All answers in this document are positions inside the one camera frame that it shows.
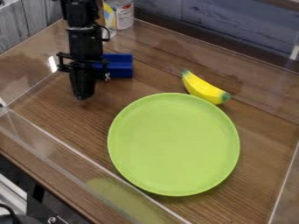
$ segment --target black cable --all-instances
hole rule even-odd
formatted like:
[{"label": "black cable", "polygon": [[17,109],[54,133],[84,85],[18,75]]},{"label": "black cable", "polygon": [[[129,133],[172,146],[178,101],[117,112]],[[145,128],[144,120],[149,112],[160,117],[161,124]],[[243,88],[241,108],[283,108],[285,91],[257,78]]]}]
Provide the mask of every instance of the black cable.
[{"label": "black cable", "polygon": [[0,203],[0,207],[4,208],[9,212],[10,216],[12,216],[13,224],[21,224],[20,220],[17,219],[17,217],[14,215],[13,209],[9,206],[6,206],[5,204],[1,204],[1,203]]}]

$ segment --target blue block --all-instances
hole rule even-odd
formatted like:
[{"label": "blue block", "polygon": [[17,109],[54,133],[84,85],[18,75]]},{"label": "blue block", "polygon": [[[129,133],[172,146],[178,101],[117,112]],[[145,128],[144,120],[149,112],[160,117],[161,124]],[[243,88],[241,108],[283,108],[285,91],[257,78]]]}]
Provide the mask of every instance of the blue block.
[{"label": "blue block", "polygon": [[[102,59],[108,60],[106,70],[110,78],[132,78],[133,77],[133,55],[130,53],[104,53]],[[96,69],[101,69],[102,65],[94,63]]]}]

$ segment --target banana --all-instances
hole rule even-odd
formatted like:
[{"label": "banana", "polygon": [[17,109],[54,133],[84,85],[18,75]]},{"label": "banana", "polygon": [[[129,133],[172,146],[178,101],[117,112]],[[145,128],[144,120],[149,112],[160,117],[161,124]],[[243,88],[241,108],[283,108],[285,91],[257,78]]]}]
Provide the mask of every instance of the banana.
[{"label": "banana", "polygon": [[203,98],[215,105],[227,102],[231,98],[229,93],[213,87],[188,70],[181,72],[181,81],[190,95]]}]

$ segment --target wooden table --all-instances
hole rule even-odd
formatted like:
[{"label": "wooden table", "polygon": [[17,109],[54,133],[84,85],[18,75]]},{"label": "wooden table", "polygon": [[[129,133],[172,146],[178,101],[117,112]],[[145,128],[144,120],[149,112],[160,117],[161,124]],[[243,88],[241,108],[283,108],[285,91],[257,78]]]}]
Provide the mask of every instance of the wooden table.
[{"label": "wooden table", "polygon": [[[299,138],[297,73],[136,20],[105,44],[106,52],[134,55],[134,78],[97,83],[94,96],[78,102],[68,76],[49,75],[49,57],[66,51],[64,28],[60,21],[0,57],[0,95],[9,103],[0,119],[4,156],[96,223],[267,223]],[[240,158],[209,191],[149,198],[113,178],[108,128],[140,97],[185,93],[184,68],[233,94],[220,109],[237,127]],[[110,186],[97,190],[100,198],[85,185],[93,178]]]}]

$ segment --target green plate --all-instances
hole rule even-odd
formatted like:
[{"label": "green plate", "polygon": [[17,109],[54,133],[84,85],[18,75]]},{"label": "green plate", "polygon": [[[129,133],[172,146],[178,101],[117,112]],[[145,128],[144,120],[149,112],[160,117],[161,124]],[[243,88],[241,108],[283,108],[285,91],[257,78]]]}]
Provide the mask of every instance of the green plate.
[{"label": "green plate", "polygon": [[229,175],[239,134],[209,102],[186,94],[153,94],[118,113],[108,153],[132,184],[150,193],[185,196],[209,190]]}]

